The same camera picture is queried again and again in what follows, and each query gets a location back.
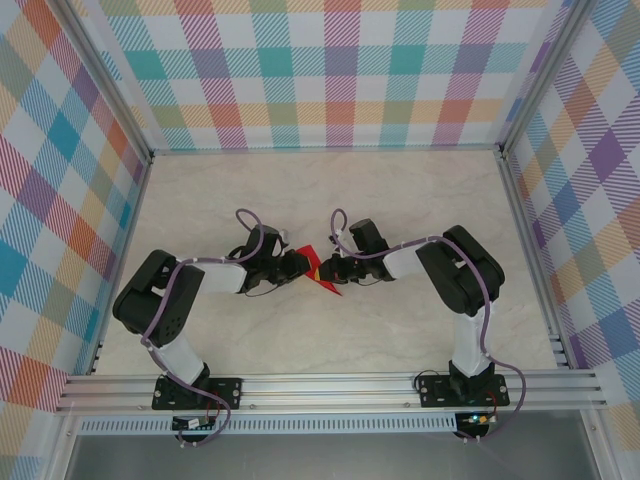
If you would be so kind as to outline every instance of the red object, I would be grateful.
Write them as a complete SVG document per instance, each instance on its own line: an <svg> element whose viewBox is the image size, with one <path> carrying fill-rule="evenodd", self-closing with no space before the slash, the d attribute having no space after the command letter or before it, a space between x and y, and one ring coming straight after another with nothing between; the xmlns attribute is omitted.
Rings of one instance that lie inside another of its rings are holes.
<svg viewBox="0 0 640 480"><path fill-rule="evenodd" d="M336 287L333 286L333 283L326 282L324 280L316 280L316 272L318 271L318 267L322 262L320 262L320 257L318 257L318 254L311 245L305 245L304 247L299 248L297 252L307 257L309 259L309 263L311 263L311 270L309 270L305 274L307 277L309 277L314 282L319 283L327 290L330 290L333 293L342 296L342 294L338 290L336 290Z"/></svg>

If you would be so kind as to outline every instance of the gray floor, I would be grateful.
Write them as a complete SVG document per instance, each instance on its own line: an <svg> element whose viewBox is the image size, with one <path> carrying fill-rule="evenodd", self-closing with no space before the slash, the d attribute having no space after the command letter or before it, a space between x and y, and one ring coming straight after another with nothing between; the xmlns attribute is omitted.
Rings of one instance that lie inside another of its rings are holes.
<svg viewBox="0 0 640 480"><path fill-rule="evenodd" d="M523 369L555 368L492 152L350 152L159 157L126 260L129 280L149 252L222 256L244 244L239 207L287 229L292 246L331 254L329 217L370 217L390 245L461 224L506 272L491 349ZM426 275L343 297L301 278L260 298L198 296L186 331L213 372L389 372L445 368L452 313ZM157 373L138 337L109 326L98 374Z"/></svg>
<svg viewBox="0 0 640 480"><path fill-rule="evenodd" d="M479 447L453 434L81 437L67 480L595 480L578 412L527 412Z"/></svg>

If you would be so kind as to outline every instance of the marble surface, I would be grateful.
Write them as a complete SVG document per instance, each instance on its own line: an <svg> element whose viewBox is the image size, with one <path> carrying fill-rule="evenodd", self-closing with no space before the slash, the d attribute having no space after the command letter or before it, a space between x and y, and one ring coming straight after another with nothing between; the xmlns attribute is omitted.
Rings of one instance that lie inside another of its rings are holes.
<svg viewBox="0 0 640 480"><path fill-rule="evenodd" d="M370 217L390 245L463 225L503 266L491 329L497 358L555 368L493 154L349 152L159 157L153 166L121 287L149 252L221 256L246 241L239 207L312 244L332 245L329 217ZM259 298L199 295L187 335L212 372L393 372L444 369L453 317L426 275L335 295L308 278ZM99 374L157 373L139 337L112 319Z"/></svg>

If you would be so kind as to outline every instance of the black mounting plate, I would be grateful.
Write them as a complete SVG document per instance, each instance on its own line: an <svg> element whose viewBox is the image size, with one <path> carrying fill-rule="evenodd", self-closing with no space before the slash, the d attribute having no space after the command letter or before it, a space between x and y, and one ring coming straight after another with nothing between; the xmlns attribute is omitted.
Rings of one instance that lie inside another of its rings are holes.
<svg viewBox="0 0 640 480"><path fill-rule="evenodd" d="M497 406L509 405L509 391L503 375L494 374L485 384L485 387L474 398L466 402L461 401L454 390L449 386L449 375L420 375L415 385L420 392L420 406L422 408L433 407L493 407L493 399L487 392L495 395Z"/></svg>
<svg viewBox="0 0 640 480"><path fill-rule="evenodd" d="M213 393L229 404L231 410L240 408L242 397L241 378L209 377L198 384L200 390ZM152 410L210 410L215 412L217 405L211 405L211 399L187 390L165 376L156 381L156 388L151 402Z"/></svg>

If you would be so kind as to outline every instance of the black bracket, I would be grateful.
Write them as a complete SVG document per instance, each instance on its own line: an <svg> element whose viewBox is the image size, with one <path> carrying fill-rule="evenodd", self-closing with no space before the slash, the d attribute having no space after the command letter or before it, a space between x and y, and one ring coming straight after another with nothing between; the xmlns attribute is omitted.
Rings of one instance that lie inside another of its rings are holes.
<svg viewBox="0 0 640 480"><path fill-rule="evenodd" d="M422 408L434 407L506 407L509 405L509 391L504 376L494 374L476 394L465 401L451 387L451 375L420 375L416 387L420 394Z"/></svg>
<svg viewBox="0 0 640 480"><path fill-rule="evenodd" d="M242 397L241 378L208 377L198 382L197 388L213 393L229 404L231 410L240 408ZM156 381L151 402L152 410L207 410L213 414L218 406L208 397L187 390L165 376Z"/></svg>

